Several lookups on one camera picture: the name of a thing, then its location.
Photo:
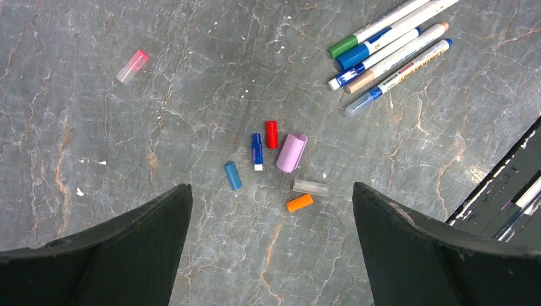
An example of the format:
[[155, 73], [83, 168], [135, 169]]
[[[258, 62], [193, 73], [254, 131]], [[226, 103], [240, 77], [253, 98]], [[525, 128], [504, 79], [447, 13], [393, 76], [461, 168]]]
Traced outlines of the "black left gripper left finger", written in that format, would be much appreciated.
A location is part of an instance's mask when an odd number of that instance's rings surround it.
[[2, 305], [168, 305], [193, 207], [180, 184], [39, 248], [1, 253]]

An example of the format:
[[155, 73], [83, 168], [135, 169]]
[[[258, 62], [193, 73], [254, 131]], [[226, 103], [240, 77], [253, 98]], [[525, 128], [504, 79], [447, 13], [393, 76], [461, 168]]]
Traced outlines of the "orange pen cap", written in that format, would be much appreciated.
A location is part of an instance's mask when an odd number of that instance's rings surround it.
[[313, 204], [313, 198], [310, 194], [303, 194], [302, 196], [299, 196], [296, 199], [293, 199], [286, 203], [287, 210], [292, 213], [295, 211], [298, 211], [304, 207], [307, 207], [311, 204]]

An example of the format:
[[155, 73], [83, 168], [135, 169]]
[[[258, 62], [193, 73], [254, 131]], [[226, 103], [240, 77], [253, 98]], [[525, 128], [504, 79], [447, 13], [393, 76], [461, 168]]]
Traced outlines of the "navy capped white marker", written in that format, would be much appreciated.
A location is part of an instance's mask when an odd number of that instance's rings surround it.
[[396, 39], [386, 47], [383, 47], [375, 54], [367, 57], [363, 61], [359, 61], [356, 65], [344, 69], [342, 72], [340, 72], [338, 75], [328, 81], [329, 87], [334, 91], [336, 89], [339, 89], [340, 87], [345, 86], [346, 84], [357, 78], [359, 75], [361, 75], [363, 72], [365, 72], [365, 70], [384, 60], [384, 58], [386, 58], [393, 52], [399, 50], [410, 41], [417, 38], [421, 32], [421, 28], [416, 27], [411, 31], [408, 31], [406, 34], [402, 35], [400, 38]]

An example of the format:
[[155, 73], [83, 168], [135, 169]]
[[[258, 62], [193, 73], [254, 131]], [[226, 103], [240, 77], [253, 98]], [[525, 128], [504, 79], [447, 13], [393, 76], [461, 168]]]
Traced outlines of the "green capped marker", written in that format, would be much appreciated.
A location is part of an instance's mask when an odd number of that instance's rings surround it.
[[429, 0], [409, 0], [403, 4], [400, 4], [399, 6], [388, 11], [386, 14], [374, 20], [372, 23], [364, 26], [353, 34], [346, 36], [341, 41], [333, 44], [327, 50], [329, 55], [333, 59], [335, 59], [337, 56], [366, 41], [368, 38], [375, 35], [378, 31], [381, 31], [385, 27], [393, 24], [394, 22], [405, 17], [409, 13], [415, 11], [417, 8], [420, 8], [428, 2]]

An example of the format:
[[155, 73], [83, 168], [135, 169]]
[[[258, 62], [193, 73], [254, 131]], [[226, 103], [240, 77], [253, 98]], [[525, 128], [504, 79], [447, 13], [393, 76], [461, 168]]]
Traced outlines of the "pink highlighter cap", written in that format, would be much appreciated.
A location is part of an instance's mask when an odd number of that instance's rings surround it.
[[295, 136], [288, 134], [281, 152], [276, 161], [276, 166], [285, 173], [291, 173], [297, 169], [306, 144], [308, 136], [301, 134]]

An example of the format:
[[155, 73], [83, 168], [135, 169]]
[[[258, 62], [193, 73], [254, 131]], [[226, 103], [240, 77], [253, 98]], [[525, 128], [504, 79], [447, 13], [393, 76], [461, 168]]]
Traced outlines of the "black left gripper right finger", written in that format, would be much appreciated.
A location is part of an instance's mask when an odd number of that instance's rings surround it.
[[376, 305], [539, 305], [540, 250], [483, 238], [357, 182], [353, 215]]

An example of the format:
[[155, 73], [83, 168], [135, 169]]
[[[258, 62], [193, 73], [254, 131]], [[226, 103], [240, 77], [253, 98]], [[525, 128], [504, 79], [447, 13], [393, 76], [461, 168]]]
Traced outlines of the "clear capped blue marker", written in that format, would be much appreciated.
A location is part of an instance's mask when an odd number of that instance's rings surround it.
[[361, 110], [367, 108], [372, 102], [376, 101], [379, 97], [391, 90], [398, 83], [402, 82], [406, 77], [416, 72], [442, 53], [446, 52], [452, 46], [452, 44], [453, 42], [450, 38], [440, 40], [430, 49], [414, 58], [401, 69], [397, 70], [393, 75], [389, 76], [383, 82], [374, 86], [363, 96], [348, 105], [345, 109], [345, 114], [349, 117], [353, 117]]

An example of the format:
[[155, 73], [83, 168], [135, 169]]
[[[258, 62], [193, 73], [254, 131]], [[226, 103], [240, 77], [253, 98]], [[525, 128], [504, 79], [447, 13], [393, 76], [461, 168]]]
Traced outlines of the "clear red pen cap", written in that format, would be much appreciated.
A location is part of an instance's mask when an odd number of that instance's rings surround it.
[[116, 79], [122, 84], [129, 84], [148, 60], [149, 56], [144, 51], [137, 50], [128, 63], [116, 74]]

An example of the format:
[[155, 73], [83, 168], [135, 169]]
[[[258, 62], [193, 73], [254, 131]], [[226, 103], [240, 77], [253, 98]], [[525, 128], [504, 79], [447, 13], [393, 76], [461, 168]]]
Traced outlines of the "peach capped marker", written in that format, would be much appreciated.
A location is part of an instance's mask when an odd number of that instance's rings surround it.
[[432, 25], [430, 28], [419, 34], [417, 38], [407, 43], [405, 46], [401, 47], [399, 50], [393, 52], [384, 60], [375, 64], [374, 66], [368, 68], [355, 78], [350, 83], [343, 86], [345, 92], [348, 94], [354, 93], [355, 91], [361, 89], [363, 86], [372, 82], [386, 71], [398, 65], [400, 62], [405, 60], [407, 57], [413, 55], [415, 52], [418, 52], [420, 49], [424, 48], [430, 42], [434, 41], [436, 38], [439, 38], [446, 32], [449, 28], [447, 22], [440, 22]]

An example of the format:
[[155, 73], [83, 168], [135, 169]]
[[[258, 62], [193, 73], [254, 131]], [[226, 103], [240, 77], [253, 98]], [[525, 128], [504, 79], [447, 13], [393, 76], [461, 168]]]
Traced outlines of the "blue capped acrylic marker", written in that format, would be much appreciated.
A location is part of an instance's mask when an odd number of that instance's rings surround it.
[[457, 2], [458, 0], [429, 1], [394, 24], [382, 29], [363, 43], [337, 56], [336, 62], [341, 71], [344, 71], [367, 59], [381, 48], [397, 40], [411, 29], [414, 29]]

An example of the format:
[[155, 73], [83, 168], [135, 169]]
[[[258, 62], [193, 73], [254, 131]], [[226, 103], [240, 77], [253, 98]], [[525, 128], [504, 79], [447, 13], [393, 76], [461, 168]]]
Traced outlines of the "dark blue pen cap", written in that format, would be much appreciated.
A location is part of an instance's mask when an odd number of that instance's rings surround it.
[[263, 170], [263, 148], [260, 133], [253, 133], [251, 140], [251, 157], [255, 171]]

